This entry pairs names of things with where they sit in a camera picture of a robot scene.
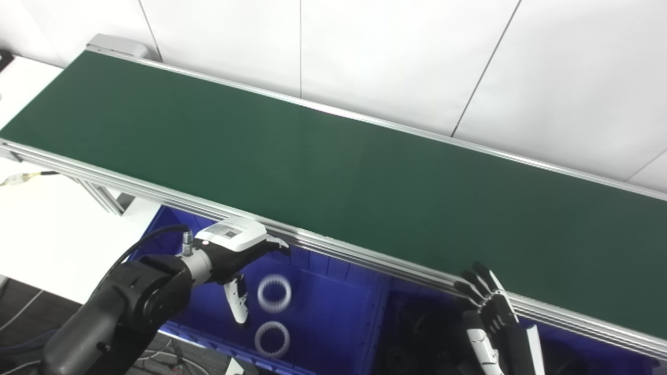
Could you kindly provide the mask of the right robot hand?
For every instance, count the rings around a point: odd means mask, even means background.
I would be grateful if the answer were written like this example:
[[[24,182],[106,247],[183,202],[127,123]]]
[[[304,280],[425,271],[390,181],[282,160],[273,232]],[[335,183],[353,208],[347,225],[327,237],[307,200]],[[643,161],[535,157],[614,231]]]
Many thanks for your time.
[[[538,328],[521,325],[495,273],[475,261],[461,278],[453,287],[462,294],[465,337],[483,374],[545,374]]]

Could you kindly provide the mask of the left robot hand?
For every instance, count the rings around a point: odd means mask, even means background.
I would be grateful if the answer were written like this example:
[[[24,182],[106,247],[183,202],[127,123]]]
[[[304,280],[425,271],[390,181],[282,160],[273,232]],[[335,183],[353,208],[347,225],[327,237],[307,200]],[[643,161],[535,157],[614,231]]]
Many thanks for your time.
[[[203,259],[205,271],[193,271],[195,285],[218,283],[236,324],[243,329],[250,322],[248,292],[241,270],[271,252],[291,255],[284,240],[267,232],[264,224],[243,217],[229,217],[200,230],[193,238],[193,252]]]

